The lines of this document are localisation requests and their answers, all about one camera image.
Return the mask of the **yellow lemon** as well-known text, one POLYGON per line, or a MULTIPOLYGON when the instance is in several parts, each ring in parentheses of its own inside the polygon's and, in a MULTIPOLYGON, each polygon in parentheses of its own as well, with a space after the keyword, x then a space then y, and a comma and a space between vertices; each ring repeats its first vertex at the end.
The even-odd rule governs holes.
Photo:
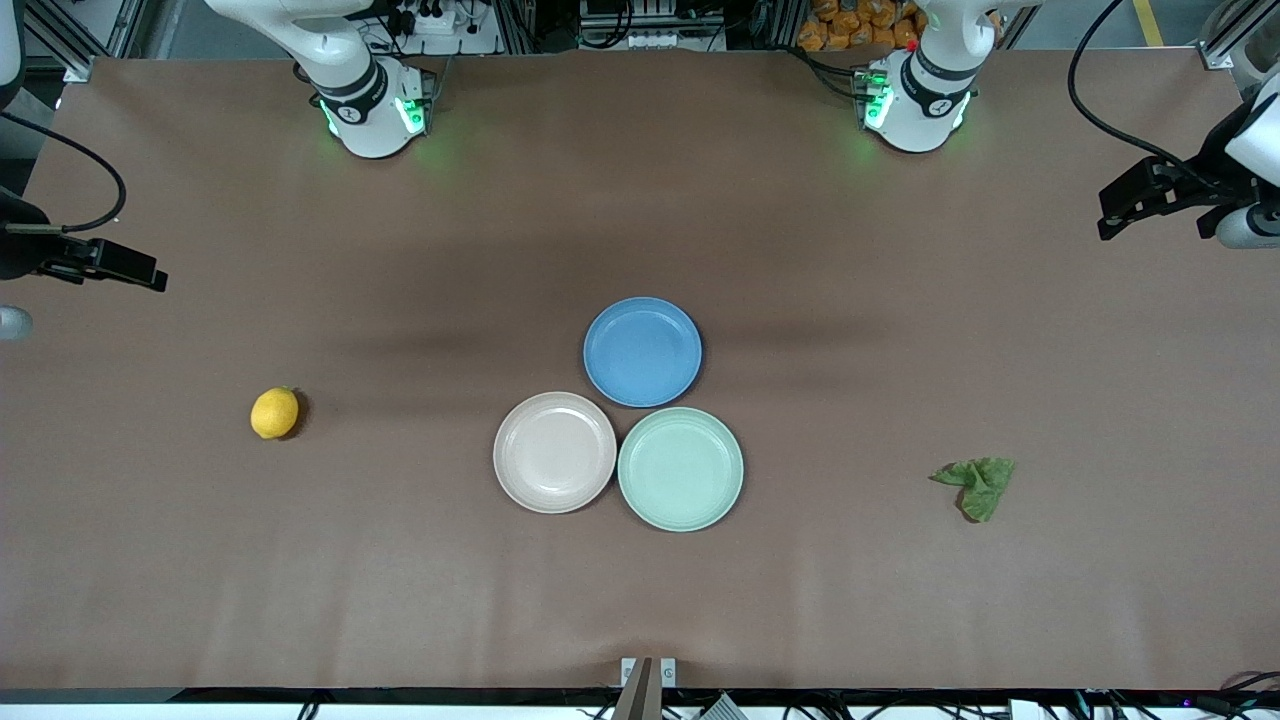
POLYGON ((250 425, 261 439, 282 439, 294 429, 300 415, 301 405, 296 392, 288 387, 273 387, 255 400, 250 425))

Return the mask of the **green lettuce leaf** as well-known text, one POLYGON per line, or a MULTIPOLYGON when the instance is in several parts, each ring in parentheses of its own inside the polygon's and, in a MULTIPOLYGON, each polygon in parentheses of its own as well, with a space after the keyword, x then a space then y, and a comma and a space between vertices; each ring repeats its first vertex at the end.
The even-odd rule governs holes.
POLYGON ((934 483, 957 488, 957 507, 968 521, 987 523, 1006 493, 1016 464, 1009 457, 950 462, 931 474, 934 483))

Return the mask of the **pile of orange packets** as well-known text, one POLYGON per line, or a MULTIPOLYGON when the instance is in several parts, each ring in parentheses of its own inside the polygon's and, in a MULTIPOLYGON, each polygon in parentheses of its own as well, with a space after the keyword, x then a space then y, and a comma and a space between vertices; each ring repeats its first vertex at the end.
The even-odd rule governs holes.
POLYGON ((929 17, 914 0, 806 0, 796 45, 806 53, 879 45, 914 49, 929 17))

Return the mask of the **white power strip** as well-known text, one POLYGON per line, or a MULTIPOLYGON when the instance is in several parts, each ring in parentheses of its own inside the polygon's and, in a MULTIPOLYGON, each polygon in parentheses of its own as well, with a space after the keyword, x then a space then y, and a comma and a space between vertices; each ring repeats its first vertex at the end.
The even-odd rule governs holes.
POLYGON ((490 9, 484 0, 387 0, 384 20, 397 37, 475 36, 490 9))

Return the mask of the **beige round plate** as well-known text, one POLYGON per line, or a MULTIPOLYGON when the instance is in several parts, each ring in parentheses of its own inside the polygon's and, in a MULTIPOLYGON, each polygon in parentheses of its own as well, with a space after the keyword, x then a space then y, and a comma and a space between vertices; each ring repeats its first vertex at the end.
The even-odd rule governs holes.
POLYGON ((559 515, 591 503, 611 483, 618 439, 593 401, 563 391, 526 398, 495 433, 493 469, 518 506, 559 515))

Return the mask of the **blue round plate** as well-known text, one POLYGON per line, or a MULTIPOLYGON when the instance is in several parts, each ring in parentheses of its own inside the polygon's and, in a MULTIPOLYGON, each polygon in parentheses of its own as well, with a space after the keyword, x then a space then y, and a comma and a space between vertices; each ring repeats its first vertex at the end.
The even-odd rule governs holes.
POLYGON ((698 379, 703 360, 694 319, 658 297, 612 304, 593 319, 582 342, 588 379, 611 402, 626 407, 675 401, 698 379))

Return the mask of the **mint green round plate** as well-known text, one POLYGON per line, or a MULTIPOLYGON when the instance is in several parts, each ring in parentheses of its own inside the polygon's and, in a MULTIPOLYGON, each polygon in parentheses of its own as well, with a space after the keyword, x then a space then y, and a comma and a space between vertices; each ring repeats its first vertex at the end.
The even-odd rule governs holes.
POLYGON ((617 479, 643 521, 692 533, 733 509, 744 488, 745 457, 719 418, 695 407, 666 407, 645 415, 626 434, 617 479))

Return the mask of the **aluminium frame profile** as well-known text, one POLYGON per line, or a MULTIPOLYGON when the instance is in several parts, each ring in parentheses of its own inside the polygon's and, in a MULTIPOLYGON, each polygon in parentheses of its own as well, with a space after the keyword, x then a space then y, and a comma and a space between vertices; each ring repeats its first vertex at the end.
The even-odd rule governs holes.
POLYGON ((1276 12, 1280 12, 1280 0, 1221 0, 1196 41, 1204 69, 1231 69, 1235 47, 1243 45, 1276 12))
POLYGON ((83 83, 99 58, 125 58, 150 0, 24 0, 22 38, 28 67, 60 70, 83 83))

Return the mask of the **metal mount bracket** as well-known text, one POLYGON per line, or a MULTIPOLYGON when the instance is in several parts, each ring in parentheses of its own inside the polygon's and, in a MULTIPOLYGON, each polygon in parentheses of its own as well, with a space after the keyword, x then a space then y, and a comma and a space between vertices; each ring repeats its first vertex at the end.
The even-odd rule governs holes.
POLYGON ((621 675, 611 720, 667 720, 663 693, 677 685, 676 659, 623 659, 621 675))

